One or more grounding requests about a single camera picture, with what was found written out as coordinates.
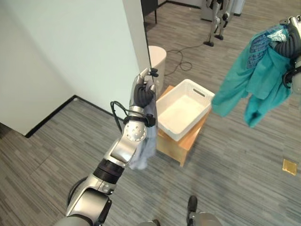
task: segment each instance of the white wall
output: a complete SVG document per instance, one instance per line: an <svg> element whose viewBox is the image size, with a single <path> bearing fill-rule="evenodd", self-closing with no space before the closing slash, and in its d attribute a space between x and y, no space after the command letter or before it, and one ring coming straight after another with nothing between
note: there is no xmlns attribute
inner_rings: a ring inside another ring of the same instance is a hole
<svg viewBox="0 0 301 226"><path fill-rule="evenodd" d="M173 1L185 3L193 6L199 6L199 7L201 7L203 3L203 0L173 0Z"/></svg>
<svg viewBox="0 0 301 226"><path fill-rule="evenodd" d="M0 122L25 135L73 94L0 2Z"/></svg>
<svg viewBox="0 0 301 226"><path fill-rule="evenodd" d="M139 71L150 67L150 58L143 26L143 14L140 0L123 0L127 23L132 36Z"/></svg>
<svg viewBox="0 0 301 226"><path fill-rule="evenodd" d="M133 78L149 65L138 0L125 5L133 5L130 18L122 0L1 1L75 94L107 111L111 100L128 106ZM136 20L135 31L127 20Z"/></svg>

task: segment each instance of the humanoid robot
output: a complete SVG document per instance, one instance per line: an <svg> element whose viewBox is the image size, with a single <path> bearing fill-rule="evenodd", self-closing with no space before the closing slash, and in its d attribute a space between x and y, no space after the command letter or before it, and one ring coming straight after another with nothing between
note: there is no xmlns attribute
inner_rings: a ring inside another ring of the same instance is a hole
<svg viewBox="0 0 301 226"><path fill-rule="evenodd" d="M215 35L217 39L223 40L224 29L231 19L231 10L234 0L207 0L207 8L212 9L212 22L208 39L204 41L205 45L214 46L211 38L220 29L219 34Z"/></svg>
<svg viewBox="0 0 301 226"><path fill-rule="evenodd" d="M289 38L278 43L274 49L281 55L292 60L292 69L283 76L283 83L293 93L301 95L301 17L289 17L281 24L288 26ZM95 171L82 180L77 191L71 192L66 217L55 226L101 226L109 213L113 194L118 179L128 166L137 146L145 139L146 127L155 125L152 115L144 114L147 106L155 95L155 87L145 87L145 76L158 76L157 70L147 68L136 76L130 98L128 116L124 120L125 127ZM188 203L188 226L222 226L219 220L206 212L197 213L197 198L191 196ZM144 222L139 226L160 226L159 221Z"/></svg>

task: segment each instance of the white plastic basket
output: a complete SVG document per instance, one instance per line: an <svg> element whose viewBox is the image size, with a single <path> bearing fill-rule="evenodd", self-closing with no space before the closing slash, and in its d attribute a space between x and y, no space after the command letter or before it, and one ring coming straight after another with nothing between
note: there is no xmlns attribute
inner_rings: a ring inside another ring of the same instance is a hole
<svg viewBox="0 0 301 226"><path fill-rule="evenodd" d="M214 93L185 79L157 101L158 126L179 141L210 110Z"/></svg>

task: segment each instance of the white trash can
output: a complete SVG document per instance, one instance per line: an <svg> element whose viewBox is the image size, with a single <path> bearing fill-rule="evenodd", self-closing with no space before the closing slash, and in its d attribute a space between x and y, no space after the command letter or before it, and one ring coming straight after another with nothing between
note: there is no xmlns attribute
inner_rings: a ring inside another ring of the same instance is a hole
<svg viewBox="0 0 301 226"><path fill-rule="evenodd" d="M158 77L154 77L156 85L156 96L157 98L161 96L164 86L164 75L165 75L165 59L167 53L165 49L159 46L149 46L150 52L150 64L151 67L158 69Z"/></svg>

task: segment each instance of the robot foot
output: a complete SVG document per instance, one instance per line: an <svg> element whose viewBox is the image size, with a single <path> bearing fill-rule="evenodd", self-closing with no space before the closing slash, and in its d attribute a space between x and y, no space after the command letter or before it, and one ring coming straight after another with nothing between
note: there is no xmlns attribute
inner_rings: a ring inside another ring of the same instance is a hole
<svg viewBox="0 0 301 226"><path fill-rule="evenodd" d="M193 223L192 219L189 218L190 213L197 212L197 207L198 207L198 199L194 195L192 195L189 198L188 206L187 206L187 218L186 218L186 222L187 222L187 224L189 226L192 225L192 223Z"/></svg>
<svg viewBox="0 0 301 226"><path fill-rule="evenodd" d="M204 44L204 45L207 45L207 46L210 46L210 47L213 47L213 46L214 46L213 41L204 41L203 44Z"/></svg>
<svg viewBox="0 0 301 226"><path fill-rule="evenodd" d="M222 36L220 34L215 35L215 37L219 40L224 40L224 36Z"/></svg>

